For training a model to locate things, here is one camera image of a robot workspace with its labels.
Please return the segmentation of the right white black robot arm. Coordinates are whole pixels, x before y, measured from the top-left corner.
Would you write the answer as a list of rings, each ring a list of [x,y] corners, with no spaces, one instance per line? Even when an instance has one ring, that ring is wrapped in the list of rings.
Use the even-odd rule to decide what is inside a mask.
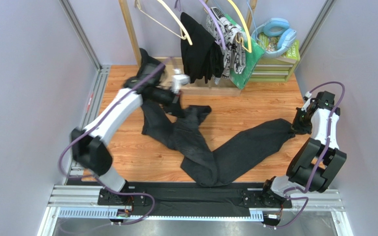
[[[259,199],[267,206],[283,203],[294,192],[324,192],[347,159],[336,141],[340,108],[335,105],[334,94],[321,91],[315,98],[310,93],[305,98],[304,106],[297,108],[291,130],[310,137],[286,174],[265,182]]]

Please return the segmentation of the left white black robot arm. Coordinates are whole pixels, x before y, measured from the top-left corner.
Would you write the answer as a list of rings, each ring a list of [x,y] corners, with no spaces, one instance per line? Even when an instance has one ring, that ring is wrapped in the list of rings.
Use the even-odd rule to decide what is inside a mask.
[[[181,88],[190,82],[190,77],[179,68],[173,69],[170,87],[160,87],[166,63],[160,61],[140,48],[141,66],[137,75],[126,80],[114,100],[90,124],[83,129],[75,128],[68,146],[72,158],[82,167],[91,171],[96,178],[112,192],[121,192],[126,180],[113,167],[113,157],[107,149],[112,137],[123,122],[138,108],[145,99],[152,100],[175,117],[183,117],[181,107]]]

